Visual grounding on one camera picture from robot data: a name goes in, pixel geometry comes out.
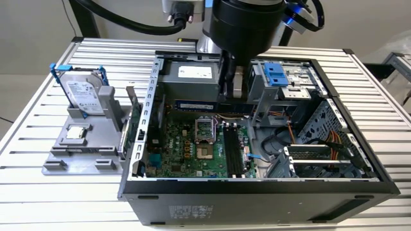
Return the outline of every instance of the orange wire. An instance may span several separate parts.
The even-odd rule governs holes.
[[[335,134],[337,138],[339,139],[339,144],[342,144],[343,142],[342,142],[341,136],[338,135],[337,132],[334,132],[334,134]]]
[[[291,117],[289,117],[289,132],[290,132],[290,136],[291,136],[291,143],[295,144],[295,138],[294,138],[294,134],[293,134],[293,130],[291,130]]]

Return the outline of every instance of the slotted aluminum surface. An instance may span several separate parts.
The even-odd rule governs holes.
[[[145,97],[155,50],[195,52],[195,44],[85,39],[70,45],[59,63],[81,67],[103,64],[110,84],[117,87],[115,96],[127,104],[126,86],[134,85],[138,96]],[[171,230],[411,230],[411,125],[402,108],[358,58],[342,50],[273,47],[265,56],[319,61],[402,195],[339,224]],[[154,229],[142,227],[129,203],[118,201],[121,176],[43,176],[42,166],[67,118],[67,104],[49,76],[0,142],[0,230]]]

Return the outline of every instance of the green circuit board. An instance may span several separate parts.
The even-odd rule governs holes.
[[[227,162],[225,153],[223,126],[217,129],[217,141],[213,148],[213,157],[202,156],[198,148],[203,144],[195,143],[195,123],[174,123],[167,125],[166,145],[162,153],[159,168],[149,166],[150,177],[165,178],[227,178]],[[239,139],[249,139],[247,129],[239,129]],[[245,173],[247,178],[255,178],[254,162],[251,171]]]

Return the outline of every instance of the white wall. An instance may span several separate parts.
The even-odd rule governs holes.
[[[162,0],[99,0],[97,2],[110,11],[139,23],[153,26],[171,25],[163,15]],[[203,25],[201,23],[189,24],[187,28],[175,35],[153,36],[137,33],[99,16],[97,16],[97,22],[102,36],[113,39],[177,41],[179,38],[199,39],[203,34]]]
[[[290,46],[351,48],[363,57],[411,29],[411,0],[322,0],[326,27],[294,33]]]
[[[61,0],[0,0],[0,74],[47,74],[73,37]]]
[[[99,0],[103,7],[139,22],[170,25],[162,0]],[[326,28],[297,33],[291,46],[351,48],[359,57],[371,54],[390,37],[411,29],[411,0],[322,0]],[[71,7],[69,13],[74,19]],[[173,36],[137,33],[97,16],[102,36],[113,39],[198,39],[202,25],[193,24]],[[46,74],[74,37],[61,0],[0,0],[0,74]]]

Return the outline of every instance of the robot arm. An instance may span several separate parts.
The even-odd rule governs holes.
[[[171,35],[186,24],[205,20],[205,0],[163,0],[163,12],[173,26],[150,26],[109,11],[93,0],[77,0],[97,15],[121,26],[150,35]],[[245,70],[250,61],[265,53],[271,45],[275,31],[282,23],[303,33],[325,27],[325,11],[319,0],[313,0],[319,25],[305,0],[214,0],[210,38],[222,49],[221,95],[222,100],[242,98]]]

